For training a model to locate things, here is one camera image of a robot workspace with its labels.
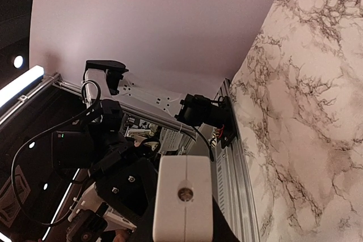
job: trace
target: hand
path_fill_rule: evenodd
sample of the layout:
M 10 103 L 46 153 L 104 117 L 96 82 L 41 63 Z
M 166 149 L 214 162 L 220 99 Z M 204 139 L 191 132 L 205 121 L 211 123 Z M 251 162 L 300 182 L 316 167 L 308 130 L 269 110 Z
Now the hand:
M 129 238 L 129 233 L 126 230 L 115 230 L 116 237 L 113 242 L 126 242 Z

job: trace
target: ceiling light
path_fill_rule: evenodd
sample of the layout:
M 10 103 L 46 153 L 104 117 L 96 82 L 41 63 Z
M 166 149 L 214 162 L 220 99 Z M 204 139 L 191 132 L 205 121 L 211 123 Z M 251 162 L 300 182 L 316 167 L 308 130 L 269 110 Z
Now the ceiling light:
M 43 67 L 36 65 L 32 69 L 29 69 L 24 74 L 14 79 L 11 83 L 0 90 L 0 107 L 20 93 L 29 84 L 41 78 L 43 75 Z
M 23 62 L 24 62 L 23 56 L 20 56 L 20 55 L 16 56 L 14 59 L 15 68 L 21 68 L 21 66 L 23 65 Z

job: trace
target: white marble surface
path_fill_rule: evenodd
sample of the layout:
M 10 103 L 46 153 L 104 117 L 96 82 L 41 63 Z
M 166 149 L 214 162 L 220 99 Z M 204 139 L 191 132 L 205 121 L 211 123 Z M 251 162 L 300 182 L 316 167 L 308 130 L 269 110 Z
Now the white marble surface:
M 275 0 L 231 93 L 262 241 L 363 241 L 363 0 Z

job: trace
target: wire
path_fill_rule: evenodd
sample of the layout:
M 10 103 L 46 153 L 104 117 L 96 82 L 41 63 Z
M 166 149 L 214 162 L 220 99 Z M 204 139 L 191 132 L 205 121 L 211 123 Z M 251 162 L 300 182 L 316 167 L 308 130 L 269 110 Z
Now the wire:
M 210 158 L 210 160 L 212 162 L 214 162 L 214 155 L 213 155 L 212 147 L 210 146 L 210 144 L 208 143 L 208 141 L 205 139 L 204 135 L 202 135 L 201 132 L 196 127 L 192 126 L 192 128 L 203 139 L 204 143 L 206 144 L 206 146 L 209 149 L 209 158 Z
M 225 130 L 224 124 L 223 124 L 223 127 L 221 127 L 220 129 L 217 129 L 218 139 L 222 137 L 224 130 Z
M 158 143 L 158 145 L 157 145 L 156 149 L 155 149 L 155 150 L 153 150 L 153 152 L 154 152 L 156 155 L 158 155 L 158 152 L 159 152 L 159 150 L 160 150 L 160 148 L 161 148 L 161 143 L 160 143 L 160 140 L 159 140 L 158 138 L 154 138 L 154 137 L 152 137 L 152 138 L 146 138 L 146 139 L 142 140 L 142 142 L 140 143 L 140 146 L 141 146 L 141 145 L 144 145 L 144 144 L 146 144 L 146 143 L 150 143 L 150 142 L 156 142 L 156 143 Z
M 100 98 L 101 98 L 101 88 L 100 86 L 98 85 L 98 83 L 96 83 L 95 81 L 93 80 L 87 80 L 86 82 L 84 82 L 82 84 L 82 88 L 81 88 L 81 93 L 83 94 L 84 91 L 85 91 L 85 87 L 87 84 L 93 84 L 96 88 L 97 88 L 97 97 L 95 99 L 95 101 L 91 104 L 90 107 L 88 107 L 86 110 L 82 111 L 81 113 L 77 114 L 76 116 L 54 126 L 54 127 L 51 127 L 50 129 L 48 130 L 45 130 L 43 131 L 42 133 L 34 136 L 33 138 L 29 139 L 26 143 L 24 143 L 19 149 L 18 151 L 15 153 L 14 155 L 14 158 L 12 160 L 12 165 L 11 165 L 11 185 L 12 185 L 12 189 L 14 191 L 14 195 L 15 195 L 15 198 L 16 198 L 16 201 L 18 202 L 19 206 L 20 206 L 20 209 L 23 211 L 24 215 L 31 221 L 34 221 L 40 225 L 43 225 L 43 226 L 47 226 L 47 227 L 54 227 L 54 226 L 57 226 L 59 224 L 61 224 L 66 218 L 67 218 L 67 214 L 64 215 L 61 219 L 59 219 L 58 221 L 54 222 L 54 223 L 43 223 L 43 222 L 40 222 L 36 219 L 34 219 L 33 217 L 31 217 L 26 211 L 25 211 L 25 208 L 24 208 L 24 204 L 22 203 L 22 200 L 20 199 L 20 196 L 19 196 L 19 192 L 16 188 L 16 179 L 15 179 L 15 168 L 16 168 L 16 162 L 18 161 L 19 159 L 19 156 L 22 154 L 22 151 L 25 150 L 25 147 L 27 147 L 30 143 L 32 142 L 36 142 L 37 140 L 39 140 L 40 138 L 46 136 L 47 134 L 49 133 L 52 133 L 66 125 L 70 125 L 72 124 L 74 121 L 76 120 L 80 120 L 81 118 L 83 117 L 86 117 L 88 113 L 90 113 L 98 104 L 99 104 L 99 101 L 100 101 Z
M 94 82 L 93 80 L 88 80 L 88 81 L 84 82 L 84 84 L 82 84 L 81 94 L 82 94 L 83 103 L 86 103 L 86 93 L 85 93 L 85 91 L 86 91 L 86 85 L 89 84 L 89 83 L 93 84 L 97 88 L 97 98 L 96 98 L 95 103 L 93 103 L 93 105 L 96 106 L 97 103 L 100 100 L 100 97 L 101 97 L 101 90 L 100 90 L 99 85 L 96 82 Z M 56 168 L 56 169 L 54 169 L 54 171 L 62 180 L 70 182 L 72 184 L 83 184 L 87 179 L 87 177 L 85 177 L 82 181 L 76 181 L 76 180 L 73 180 L 70 177 L 67 177 L 67 175 L 65 173 L 63 173 L 60 169 Z
M 219 96 L 217 100 L 211 100 L 210 102 L 219 104 L 223 102 L 223 96 Z

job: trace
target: red wire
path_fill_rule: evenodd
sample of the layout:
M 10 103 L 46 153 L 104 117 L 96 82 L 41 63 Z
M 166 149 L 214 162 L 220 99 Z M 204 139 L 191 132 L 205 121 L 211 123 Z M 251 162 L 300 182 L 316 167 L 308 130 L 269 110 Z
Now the red wire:
M 224 129 L 225 129 L 225 126 L 223 124 L 223 127 L 219 130 L 220 131 L 220 134 L 219 134 L 218 138 L 221 138 L 222 137 Z

